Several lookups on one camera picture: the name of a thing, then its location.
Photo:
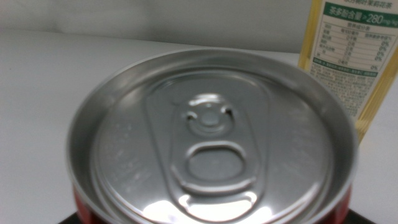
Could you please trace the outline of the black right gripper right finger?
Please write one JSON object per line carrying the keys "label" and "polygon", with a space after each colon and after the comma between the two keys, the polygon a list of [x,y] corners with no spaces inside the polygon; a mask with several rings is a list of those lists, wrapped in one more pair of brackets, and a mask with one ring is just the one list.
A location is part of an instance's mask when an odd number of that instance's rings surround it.
{"label": "black right gripper right finger", "polygon": [[353,210],[349,210],[346,216],[346,224],[376,224],[376,223],[356,213]]}

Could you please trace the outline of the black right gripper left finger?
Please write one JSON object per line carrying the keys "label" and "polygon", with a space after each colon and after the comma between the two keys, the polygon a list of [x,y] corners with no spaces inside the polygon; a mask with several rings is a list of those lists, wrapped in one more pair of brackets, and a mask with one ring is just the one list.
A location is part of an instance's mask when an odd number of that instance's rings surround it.
{"label": "black right gripper left finger", "polygon": [[65,219],[58,222],[58,224],[82,224],[77,212],[71,214],[70,216],[66,217]]}

